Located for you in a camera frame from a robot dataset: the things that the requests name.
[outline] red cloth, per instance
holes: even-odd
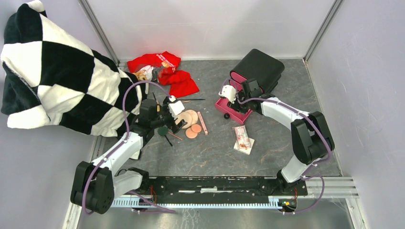
[[[128,68],[131,73],[136,73],[147,65],[161,68],[163,62],[167,63],[169,67],[161,70],[158,81],[162,85],[171,84],[169,93],[176,98],[180,98],[200,91],[188,72],[177,71],[180,61],[181,58],[169,52],[145,54],[132,61],[128,61]]]

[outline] pink toy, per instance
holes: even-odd
[[[241,76],[235,72],[231,73],[231,77],[236,82],[231,80],[230,85],[232,85],[234,88],[236,88],[237,91],[240,91],[242,89],[242,86],[239,82],[245,81],[246,78],[244,78],[243,76]],[[228,104],[227,99],[220,98],[215,103],[215,108],[224,114],[229,114],[229,117],[232,118],[232,120],[234,120],[235,122],[237,122],[240,125],[243,125],[245,123],[245,120],[249,117],[252,110],[249,110],[248,112],[246,112],[246,114],[242,114],[242,113],[239,113],[239,112],[233,110],[232,108],[228,107],[227,104]]]
[[[231,70],[232,80],[230,85],[238,92],[242,90],[241,83],[245,80],[255,79],[263,93],[270,93],[277,85],[284,71],[284,65],[279,60],[261,52],[252,49],[236,66]],[[225,118],[232,118],[238,124],[243,125],[249,117],[252,110],[246,114],[239,113],[227,106],[228,100],[220,98],[215,108],[224,113]]]

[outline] pink stand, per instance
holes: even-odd
[[[242,114],[232,110],[227,106],[227,104],[228,104],[227,99],[219,99],[215,104],[215,108],[224,114],[228,113],[235,122],[239,123],[240,125],[243,125],[245,123],[245,120],[249,117],[252,110],[249,110],[248,112],[246,112],[246,114]]]
[[[231,73],[231,77],[233,80],[236,81],[236,83],[234,83],[231,80],[231,85],[233,87],[236,88],[236,90],[240,91],[242,89],[242,86],[240,85],[240,82],[243,82],[246,80],[246,78],[244,78],[243,76],[233,72]],[[242,114],[239,113],[237,111],[232,110],[231,108],[229,108],[227,106],[228,104],[228,100],[227,99],[219,99],[216,103],[215,103],[215,108],[217,110],[219,110],[220,112],[226,114],[228,113],[230,115],[230,117],[237,122],[240,125],[243,125],[245,123],[245,120],[249,117],[250,113],[252,112],[252,110],[249,110],[248,112],[246,112],[246,114]]]

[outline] paintbrush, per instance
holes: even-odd
[[[160,111],[160,104],[159,104],[159,101],[156,99],[155,93],[152,92],[152,95],[153,95],[153,98],[155,98],[156,103],[158,104],[157,110],[158,110],[158,112],[159,112],[159,111]]]
[[[205,99],[177,99],[177,100],[186,100],[186,101],[191,101],[191,100],[205,100]]]

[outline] white wall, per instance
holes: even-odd
[[[8,17],[24,2],[0,0],[1,31]],[[77,0],[42,2],[48,18],[106,54]],[[0,50],[3,44],[1,34]],[[0,69],[2,95],[5,73]],[[89,160],[94,139],[62,126],[9,129],[7,116],[0,114],[0,228],[61,228],[76,166]]]
[[[405,1],[345,1],[309,72],[372,229],[403,228]]]
[[[333,0],[89,0],[119,59],[169,51],[188,59],[278,58],[307,51]]]

